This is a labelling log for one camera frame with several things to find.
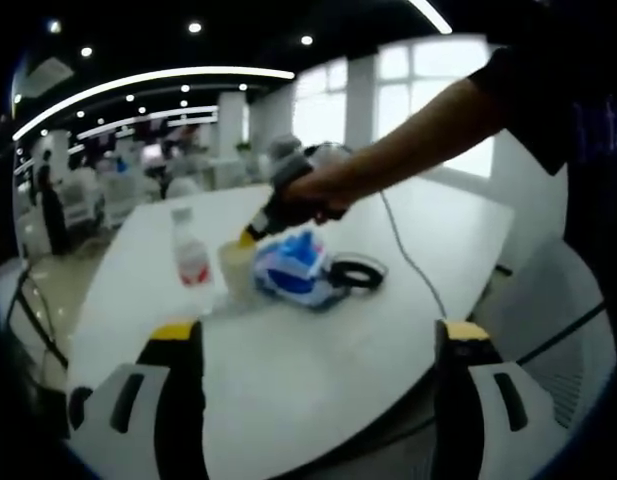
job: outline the black shirt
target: black shirt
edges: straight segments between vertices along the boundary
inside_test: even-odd
[[[617,49],[563,27],[540,29],[470,78],[499,100],[505,126],[549,174],[567,165],[564,238],[597,277],[616,326]]]

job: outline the black sleeve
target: black sleeve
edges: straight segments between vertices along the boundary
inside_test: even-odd
[[[550,39],[536,37],[496,50],[488,64],[469,77],[496,98],[506,114],[505,127],[551,175],[567,159],[572,122],[563,89],[571,69],[560,50]]]

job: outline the human arm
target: human arm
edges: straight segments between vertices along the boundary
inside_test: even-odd
[[[460,80],[378,142],[346,163],[298,179],[289,200],[322,200],[346,208],[356,200],[449,160],[504,126],[502,108],[472,80]]]

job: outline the hand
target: hand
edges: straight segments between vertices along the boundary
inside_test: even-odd
[[[314,220],[322,224],[329,210],[343,212],[357,200],[346,181],[346,164],[326,165],[292,182],[284,192],[287,202],[319,202],[324,210],[315,212]]]

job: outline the bottle label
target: bottle label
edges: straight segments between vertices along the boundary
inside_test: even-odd
[[[198,285],[200,283],[204,283],[210,280],[210,269],[206,265],[196,275],[190,275],[180,270],[179,278],[181,278],[181,281],[184,285]]]

